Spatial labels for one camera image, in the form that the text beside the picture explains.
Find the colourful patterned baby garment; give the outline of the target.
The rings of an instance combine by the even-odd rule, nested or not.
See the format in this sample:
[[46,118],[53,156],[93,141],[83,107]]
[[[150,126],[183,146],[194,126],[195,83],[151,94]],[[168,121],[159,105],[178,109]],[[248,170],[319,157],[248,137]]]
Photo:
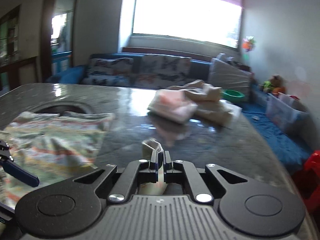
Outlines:
[[23,112],[1,131],[14,162],[45,187],[96,168],[95,160],[115,119],[113,113]]

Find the pink packaged folded clothes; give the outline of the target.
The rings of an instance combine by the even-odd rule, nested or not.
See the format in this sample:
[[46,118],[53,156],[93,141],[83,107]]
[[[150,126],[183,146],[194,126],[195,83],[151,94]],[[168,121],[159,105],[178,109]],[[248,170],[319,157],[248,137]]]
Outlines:
[[148,110],[160,117],[185,124],[197,110],[197,104],[182,90],[160,89],[148,105]]

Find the beige folded cloth pile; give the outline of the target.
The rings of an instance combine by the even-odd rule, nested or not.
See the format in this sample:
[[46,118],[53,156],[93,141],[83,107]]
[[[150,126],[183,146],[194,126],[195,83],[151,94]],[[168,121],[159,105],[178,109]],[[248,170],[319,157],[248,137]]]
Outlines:
[[169,90],[181,90],[184,95],[197,104],[195,115],[231,129],[239,118],[242,108],[222,100],[222,88],[195,80],[183,86],[170,86]]

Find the green plastic basin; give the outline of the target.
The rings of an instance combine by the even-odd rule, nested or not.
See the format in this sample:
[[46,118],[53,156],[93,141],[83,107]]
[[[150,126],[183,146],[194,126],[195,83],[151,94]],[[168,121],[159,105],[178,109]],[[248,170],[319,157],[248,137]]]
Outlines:
[[223,99],[230,101],[232,103],[242,102],[245,99],[245,95],[242,92],[232,90],[232,89],[223,90],[222,97]]

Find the butterfly print cushion right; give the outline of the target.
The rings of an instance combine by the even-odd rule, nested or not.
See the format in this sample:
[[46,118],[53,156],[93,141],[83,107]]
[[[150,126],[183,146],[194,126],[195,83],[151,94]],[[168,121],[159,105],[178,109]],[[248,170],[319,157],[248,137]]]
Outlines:
[[182,86],[189,81],[190,69],[189,57],[147,54],[141,59],[134,86],[147,89]]

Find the butterfly print cushion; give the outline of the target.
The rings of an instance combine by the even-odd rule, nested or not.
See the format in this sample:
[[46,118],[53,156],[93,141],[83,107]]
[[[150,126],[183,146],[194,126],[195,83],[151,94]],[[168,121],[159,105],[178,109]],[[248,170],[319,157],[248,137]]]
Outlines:
[[190,69],[189,57],[147,54],[141,59],[134,86],[147,89],[182,86],[189,81]]
[[81,84],[97,86],[131,87],[133,59],[90,59]]

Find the butterfly print cushion left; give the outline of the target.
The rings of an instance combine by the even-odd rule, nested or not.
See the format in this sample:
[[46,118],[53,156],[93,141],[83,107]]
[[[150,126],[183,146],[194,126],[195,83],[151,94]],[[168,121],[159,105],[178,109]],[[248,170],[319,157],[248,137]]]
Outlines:
[[133,59],[90,59],[81,84],[97,86],[131,87]]

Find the blue sofa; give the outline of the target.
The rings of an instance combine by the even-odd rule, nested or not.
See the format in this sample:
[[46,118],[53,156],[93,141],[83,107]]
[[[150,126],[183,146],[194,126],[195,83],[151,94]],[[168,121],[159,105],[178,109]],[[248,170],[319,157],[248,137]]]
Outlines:
[[86,65],[62,70],[47,83],[161,89],[203,80],[244,92],[252,74],[224,61],[199,61],[163,54],[93,54]]

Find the grey pillow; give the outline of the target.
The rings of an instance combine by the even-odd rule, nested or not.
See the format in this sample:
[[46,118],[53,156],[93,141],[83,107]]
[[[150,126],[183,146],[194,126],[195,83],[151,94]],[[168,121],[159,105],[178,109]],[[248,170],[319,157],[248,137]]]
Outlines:
[[244,94],[244,101],[249,100],[251,73],[240,70],[227,62],[227,55],[220,53],[212,58],[208,82],[223,89],[236,90]]

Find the blue small cabinet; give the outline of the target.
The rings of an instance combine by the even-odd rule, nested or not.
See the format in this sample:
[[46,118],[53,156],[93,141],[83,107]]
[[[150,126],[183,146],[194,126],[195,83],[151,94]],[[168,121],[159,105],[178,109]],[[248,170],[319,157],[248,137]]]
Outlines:
[[53,53],[52,59],[52,75],[56,75],[71,67],[72,52],[65,51],[60,53]]

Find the clear plastic storage box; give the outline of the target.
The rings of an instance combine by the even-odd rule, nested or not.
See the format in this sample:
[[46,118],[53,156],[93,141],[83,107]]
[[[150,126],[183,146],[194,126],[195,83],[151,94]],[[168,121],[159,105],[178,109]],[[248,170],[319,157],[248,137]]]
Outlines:
[[266,116],[284,133],[298,135],[306,124],[309,113],[300,101],[280,93],[269,94]]

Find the red plastic stool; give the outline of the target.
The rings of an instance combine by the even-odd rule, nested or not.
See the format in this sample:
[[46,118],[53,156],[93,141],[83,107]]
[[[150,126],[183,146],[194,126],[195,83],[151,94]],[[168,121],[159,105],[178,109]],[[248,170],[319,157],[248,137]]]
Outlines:
[[319,150],[310,155],[303,168],[296,171],[292,179],[308,212],[317,213],[319,211]]

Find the plush toy pile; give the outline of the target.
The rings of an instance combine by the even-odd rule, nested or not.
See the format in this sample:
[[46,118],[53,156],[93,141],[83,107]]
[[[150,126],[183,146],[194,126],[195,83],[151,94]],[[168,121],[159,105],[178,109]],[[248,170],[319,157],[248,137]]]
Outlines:
[[279,93],[286,94],[283,78],[276,74],[272,75],[267,81],[259,85],[260,91],[278,97]]

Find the colourful pinwheel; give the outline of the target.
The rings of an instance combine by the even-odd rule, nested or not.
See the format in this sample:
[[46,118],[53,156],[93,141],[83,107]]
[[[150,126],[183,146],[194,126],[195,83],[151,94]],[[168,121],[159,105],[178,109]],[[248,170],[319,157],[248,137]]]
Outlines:
[[243,39],[242,48],[246,52],[250,52],[255,48],[255,39],[254,36],[246,36]]

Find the window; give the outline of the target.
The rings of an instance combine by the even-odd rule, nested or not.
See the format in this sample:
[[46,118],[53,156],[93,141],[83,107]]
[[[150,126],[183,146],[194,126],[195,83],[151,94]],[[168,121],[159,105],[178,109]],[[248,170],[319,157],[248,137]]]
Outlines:
[[133,33],[237,48],[242,0],[136,0]]

